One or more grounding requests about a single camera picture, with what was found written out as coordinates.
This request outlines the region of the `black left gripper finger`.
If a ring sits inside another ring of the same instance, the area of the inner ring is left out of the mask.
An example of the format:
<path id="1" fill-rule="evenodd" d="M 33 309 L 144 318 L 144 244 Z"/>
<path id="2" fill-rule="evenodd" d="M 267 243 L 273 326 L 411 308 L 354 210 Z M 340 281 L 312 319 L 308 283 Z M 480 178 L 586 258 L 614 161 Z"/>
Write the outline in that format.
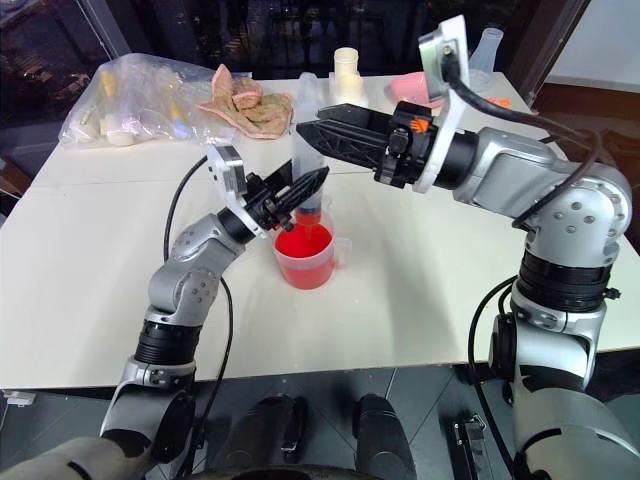
<path id="1" fill-rule="evenodd" d="M 296 179 L 281 195 L 276 206 L 280 212 L 290 213 L 295 209 L 316 212 L 321 208 L 321 189 L 329 173 L 327 166 L 308 171 Z"/>
<path id="2" fill-rule="evenodd" d="M 265 188 L 271 193 L 279 193 L 293 184 L 292 161 L 288 160 L 264 179 Z"/>

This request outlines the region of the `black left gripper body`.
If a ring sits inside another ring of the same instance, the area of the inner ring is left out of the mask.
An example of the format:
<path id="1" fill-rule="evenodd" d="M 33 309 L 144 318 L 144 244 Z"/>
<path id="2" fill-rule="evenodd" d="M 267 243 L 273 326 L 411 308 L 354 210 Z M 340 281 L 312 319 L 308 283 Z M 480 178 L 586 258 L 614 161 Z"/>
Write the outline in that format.
<path id="1" fill-rule="evenodd" d="M 278 198 L 290 187 L 279 193 L 271 193 L 265 188 L 264 179 L 255 173 L 247 175 L 247 192 L 243 195 L 245 210 L 263 230 L 276 230 L 288 224 L 292 218 L 293 211 L 280 212 L 276 206 Z"/>

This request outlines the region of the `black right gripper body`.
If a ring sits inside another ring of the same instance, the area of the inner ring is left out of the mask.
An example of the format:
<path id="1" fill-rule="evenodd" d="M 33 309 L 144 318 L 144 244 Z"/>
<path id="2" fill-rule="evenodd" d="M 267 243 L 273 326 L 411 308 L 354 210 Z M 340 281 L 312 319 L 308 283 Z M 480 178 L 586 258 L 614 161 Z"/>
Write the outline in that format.
<path id="1" fill-rule="evenodd" d="M 400 101 L 391 116 L 387 133 L 388 144 L 375 169 L 374 180 L 403 189 L 420 178 L 438 127 L 430 108 Z"/>

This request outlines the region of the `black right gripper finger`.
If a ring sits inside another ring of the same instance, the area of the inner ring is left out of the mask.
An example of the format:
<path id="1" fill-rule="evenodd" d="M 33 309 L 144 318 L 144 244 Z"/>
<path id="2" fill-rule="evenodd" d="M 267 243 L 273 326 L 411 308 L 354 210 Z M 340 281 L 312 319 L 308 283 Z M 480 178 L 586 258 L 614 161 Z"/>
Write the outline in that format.
<path id="1" fill-rule="evenodd" d="M 322 108 L 318 111 L 317 118 L 335 120 L 375 132 L 386 132 L 392 120 L 390 114 L 349 103 Z"/>
<path id="2" fill-rule="evenodd" d="M 337 120 L 299 123 L 296 132 L 322 155 L 372 171 L 377 169 L 388 145 L 384 133 Z"/>

